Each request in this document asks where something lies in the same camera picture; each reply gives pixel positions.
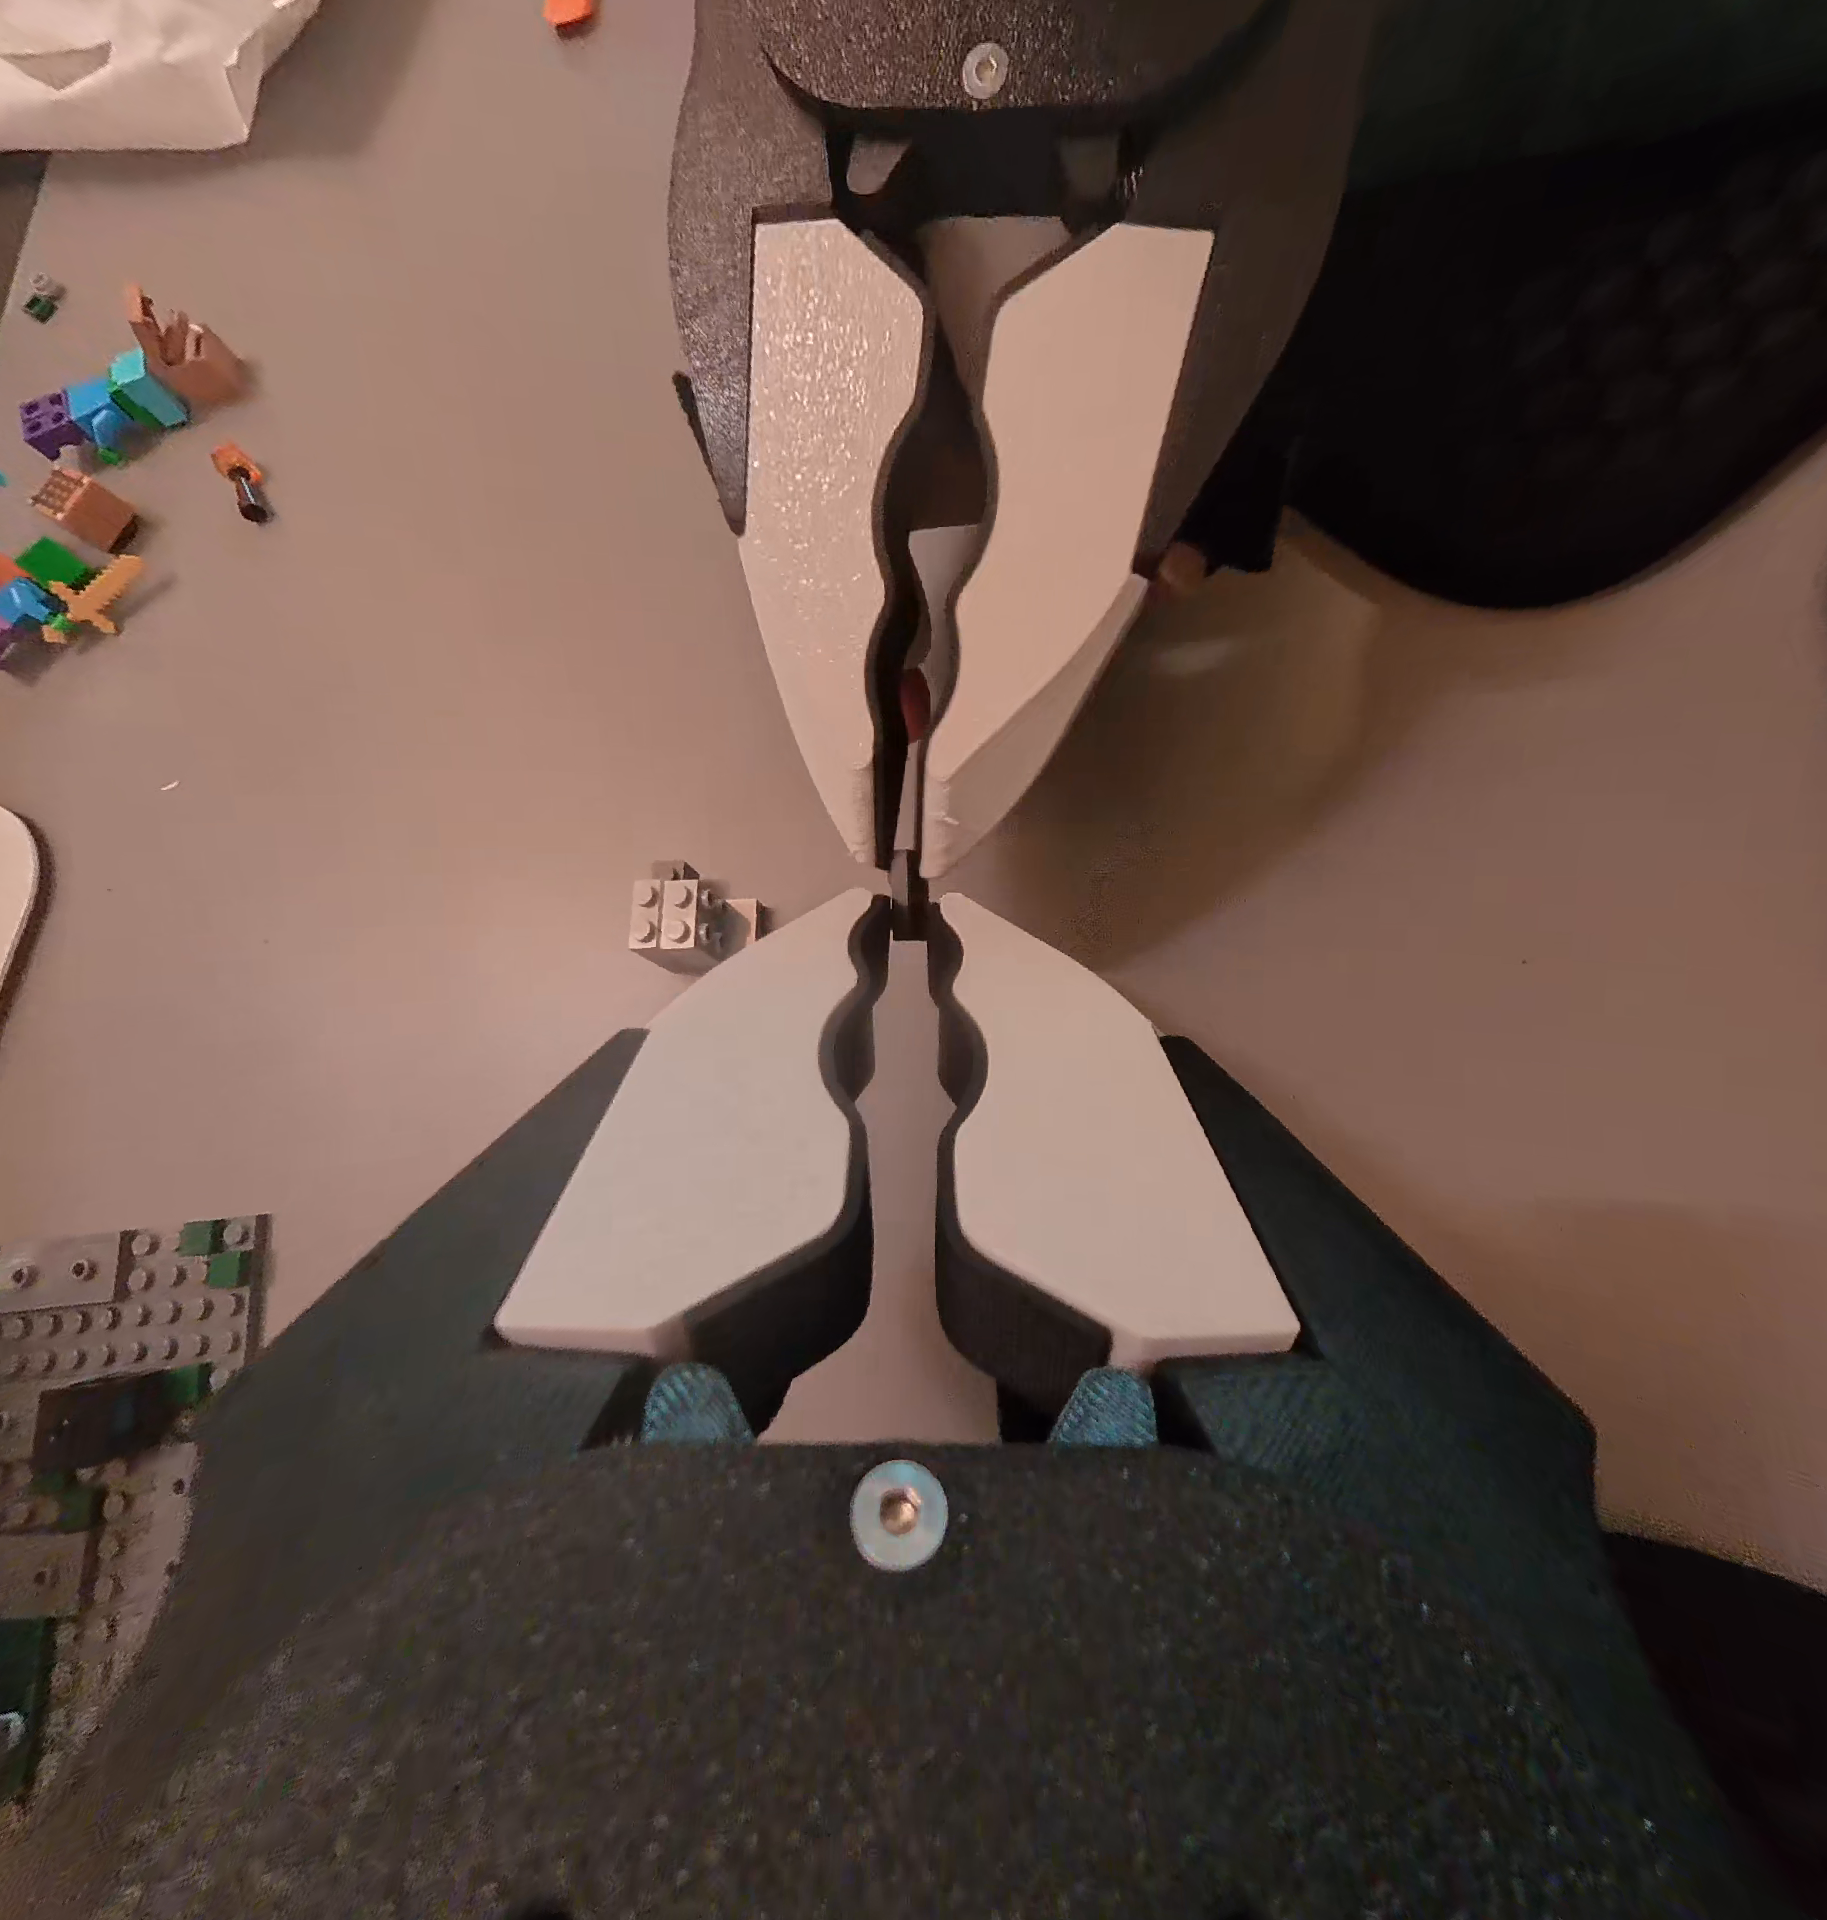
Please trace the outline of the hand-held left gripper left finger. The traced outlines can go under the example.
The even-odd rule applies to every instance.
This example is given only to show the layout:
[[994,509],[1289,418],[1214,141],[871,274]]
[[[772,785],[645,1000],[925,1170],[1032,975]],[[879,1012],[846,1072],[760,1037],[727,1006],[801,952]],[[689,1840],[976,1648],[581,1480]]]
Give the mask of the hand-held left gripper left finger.
[[850,889],[687,986],[564,1181],[495,1333],[695,1361],[755,1431],[871,1305],[875,894]]

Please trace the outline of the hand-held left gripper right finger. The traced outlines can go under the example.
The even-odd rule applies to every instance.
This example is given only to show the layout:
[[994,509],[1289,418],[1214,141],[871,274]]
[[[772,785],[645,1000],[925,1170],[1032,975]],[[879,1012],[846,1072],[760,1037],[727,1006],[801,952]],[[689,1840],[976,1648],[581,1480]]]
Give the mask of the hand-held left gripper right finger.
[[1157,1022],[964,891],[929,908],[929,986],[949,1343],[1032,1419],[1104,1366],[1287,1355],[1302,1321]]

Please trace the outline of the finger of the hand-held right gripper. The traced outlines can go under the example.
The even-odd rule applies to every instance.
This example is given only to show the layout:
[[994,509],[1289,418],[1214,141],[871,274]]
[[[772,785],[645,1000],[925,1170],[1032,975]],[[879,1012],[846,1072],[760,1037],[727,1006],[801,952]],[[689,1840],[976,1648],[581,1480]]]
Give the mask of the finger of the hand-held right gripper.
[[843,844],[887,868],[887,487],[925,400],[929,302],[839,218],[755,229],[741,566],[782,715]]
[[1104,228],[990,307],[978,380],[990,512],[952,600],[925,876],[1017,810],[1141,614],[1141,532],[1211,252],[1210,228]]

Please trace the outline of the light grey square brick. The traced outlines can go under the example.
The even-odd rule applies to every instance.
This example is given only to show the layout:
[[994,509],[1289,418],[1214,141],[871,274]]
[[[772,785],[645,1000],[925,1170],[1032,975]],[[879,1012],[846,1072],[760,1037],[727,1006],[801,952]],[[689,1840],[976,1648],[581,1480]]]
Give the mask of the light grey square brick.
[[660,876],[636,879],[627,903],[627,952],[675,971],[715,967],[692,948],[698,898],[709,885],[709,879],[698,885],[661,883]]

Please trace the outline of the grey desk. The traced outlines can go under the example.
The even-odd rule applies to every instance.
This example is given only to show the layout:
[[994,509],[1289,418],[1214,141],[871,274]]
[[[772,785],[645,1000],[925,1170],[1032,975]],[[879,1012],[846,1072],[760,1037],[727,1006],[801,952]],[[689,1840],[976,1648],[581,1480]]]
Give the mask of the grey desk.
[[[684,979],[627,891],[850,889],[670,394],[689,3],[325,3],[228,155],[52,162],[14,408],[211,322],[121,634],[0,670],[49,908],[0,1238],[269,1212],[283,1326]],[[265,470],[248,525],[211,467]],[[1827,440],[1667,571],[1433,607],[1293,532],[1158,607],[952,889],[1279,1116],[1597,1425],[1603,1515],[1827,1589]]]

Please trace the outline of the toy brick building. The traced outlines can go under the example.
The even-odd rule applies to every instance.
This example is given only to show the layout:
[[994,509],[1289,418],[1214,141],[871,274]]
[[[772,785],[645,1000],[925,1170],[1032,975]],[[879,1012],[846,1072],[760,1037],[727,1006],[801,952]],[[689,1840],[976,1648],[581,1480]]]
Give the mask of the toy brick building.
[[269,1244],[265,1212],[0,1244],[0,1840],[159,1621],[195,1423],[260,1348]]

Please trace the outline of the pile of colourful toy bricks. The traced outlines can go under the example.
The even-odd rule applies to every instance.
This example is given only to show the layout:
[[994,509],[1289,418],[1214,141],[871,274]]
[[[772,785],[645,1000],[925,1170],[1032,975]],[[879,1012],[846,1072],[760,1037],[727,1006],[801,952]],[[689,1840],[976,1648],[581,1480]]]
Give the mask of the pile of colourful toy bricks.
[[97,377],[19,405],[25,454],[37,459],[27,509],[37,537],[0,542],[0,670],[121,634],[146,556],[144,512],[118,487],[136,455],[209,426],[254,390],[254,366],[215,327],[123,289],[132,342]]

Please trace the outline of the white paper bag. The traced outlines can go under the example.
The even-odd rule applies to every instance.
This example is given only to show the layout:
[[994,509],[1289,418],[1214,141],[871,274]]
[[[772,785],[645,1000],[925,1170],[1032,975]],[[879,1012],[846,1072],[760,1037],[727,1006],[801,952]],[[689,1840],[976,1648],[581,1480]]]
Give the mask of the white paper bag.
[[0,155],[228,152],[317,3],[0,3]]

